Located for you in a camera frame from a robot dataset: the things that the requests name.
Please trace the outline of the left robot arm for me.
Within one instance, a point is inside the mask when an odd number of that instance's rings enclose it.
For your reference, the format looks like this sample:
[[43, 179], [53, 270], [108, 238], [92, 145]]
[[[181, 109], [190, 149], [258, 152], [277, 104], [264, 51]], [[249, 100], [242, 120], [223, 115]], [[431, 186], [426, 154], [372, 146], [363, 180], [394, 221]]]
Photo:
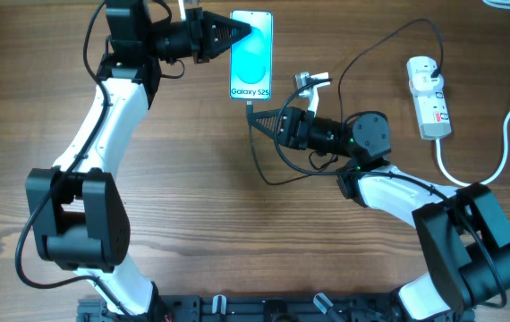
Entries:
[[162, 64], [190, 57], [203, 64], [251, 34], [251, 25], [201, 8], [179, 21], [152, 21], [146, 2], [105, 0], [110, 30], [97, 69], [92, 106], [65, 152], [26, 182], [30, 217], [23, 228], [39, 256], [90, 282], [114, 321], [167, 321], [157, 286], [129, 256], [129, 218], [115, 177], [132, 134], [164, 79]]

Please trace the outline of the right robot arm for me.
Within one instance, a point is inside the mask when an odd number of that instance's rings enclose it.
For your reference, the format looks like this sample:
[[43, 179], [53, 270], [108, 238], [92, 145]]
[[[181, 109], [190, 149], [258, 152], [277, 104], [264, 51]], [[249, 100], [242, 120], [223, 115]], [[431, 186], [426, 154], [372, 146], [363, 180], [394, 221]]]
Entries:
[[396, 292], [403, 319], [460, 318], [476, 306], [507, 303], [510, 223], [489, 187], [435, 185], [391, 165], [387, 117], [359, 112], [338, 122], [297, 107], [256, 112], [247, 106], [248, 130], [259, 130], [278, 150], [346, 157], [332, 173], [343, 196], [412, 226], [427, 273]]

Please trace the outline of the smartphone with cyan screen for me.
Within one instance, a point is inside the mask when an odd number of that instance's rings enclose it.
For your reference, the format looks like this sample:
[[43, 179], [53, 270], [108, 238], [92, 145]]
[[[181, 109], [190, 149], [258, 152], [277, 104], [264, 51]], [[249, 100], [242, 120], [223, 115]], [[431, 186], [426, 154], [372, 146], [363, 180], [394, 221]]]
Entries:
[[271, 12], [235, 10], [231, 18], [251, 25], [251, 33], [232, 45], [231, 99], [269, 100], [272, 95], [274, 16]]

